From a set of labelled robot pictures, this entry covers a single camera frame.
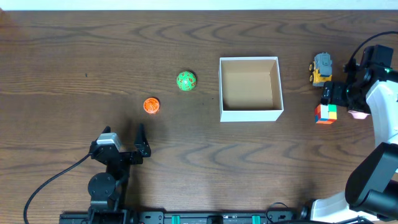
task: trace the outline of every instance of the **green ball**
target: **green ball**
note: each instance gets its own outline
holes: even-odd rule
[[[177,85],[183,91],[192,90],[197,85],[197,78],[192,72],[184,71],[178,75]]]

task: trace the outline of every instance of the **orange round object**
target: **orange round object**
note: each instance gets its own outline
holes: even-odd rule
[[[148,98],[144,102],[144,110],[149,114],[156,114],[159,111],[160,103],[156,98]]]

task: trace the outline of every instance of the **toy truck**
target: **toy truck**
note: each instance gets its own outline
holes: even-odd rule
[[[328,53],[320,53],[315,56],[309,66],[310,82],[313,86],[323,87],[325,82],[331,81],[331,63]]]

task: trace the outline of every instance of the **open box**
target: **open box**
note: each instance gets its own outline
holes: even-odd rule
[[[276,121],[284,110],[277,57],[220,58],[220,121]]]

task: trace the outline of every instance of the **colorful cube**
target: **colorful cube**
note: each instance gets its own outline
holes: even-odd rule
[[[315,122],[317,124],[331,124],[337,120],[336,105],[318,105],[315,108]]]

